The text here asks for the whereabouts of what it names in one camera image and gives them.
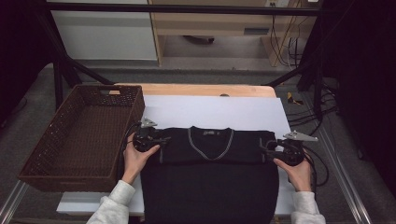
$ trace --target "white tabletop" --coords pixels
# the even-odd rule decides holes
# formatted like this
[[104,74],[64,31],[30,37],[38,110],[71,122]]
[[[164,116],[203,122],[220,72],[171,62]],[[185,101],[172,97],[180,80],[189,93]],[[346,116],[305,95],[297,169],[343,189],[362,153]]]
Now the white tabletop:
[[[278,98],[145,95],[144,117],[158,123],[156,128],[207,129],[232,128],[240,131],[267,130],[276,138],[290,132],[283,106]],[[291,194],[294,187],[288,182],[286,172],[279,171],[279,194],[276,215],[289,215],[294,206]],[[133,183],[136,193],[130,203],[131,216],[144,215],[143,192],[138,177]],[[66,192],[57,212],[69,215],[89,215],[98,207],[100,198],[108,193]]]

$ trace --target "brown woven basket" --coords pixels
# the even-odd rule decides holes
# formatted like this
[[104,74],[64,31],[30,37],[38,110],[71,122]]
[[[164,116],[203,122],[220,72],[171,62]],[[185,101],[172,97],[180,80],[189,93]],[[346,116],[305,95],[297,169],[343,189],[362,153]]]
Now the brown woven basket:
[[123,137],[144,109],[140,86],[76,86],[19,179],[42,191],[110,192],[118,181]]

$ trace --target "white long sleeve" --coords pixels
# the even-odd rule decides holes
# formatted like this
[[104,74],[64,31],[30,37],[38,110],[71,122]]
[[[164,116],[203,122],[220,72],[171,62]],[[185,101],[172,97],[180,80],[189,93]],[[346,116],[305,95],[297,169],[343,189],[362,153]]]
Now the white long sleeve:
[[87,223],[127,224],[129,220],[128,205],[134,192],[134,187],[120,180],[110,195],[101,199],[98,210]]
[[293,193],[295,211],[291,213],[291,223],[293,224],[321,224],[326,223],[323,215],[320,214],[315,201],[315,194],[308,191]]

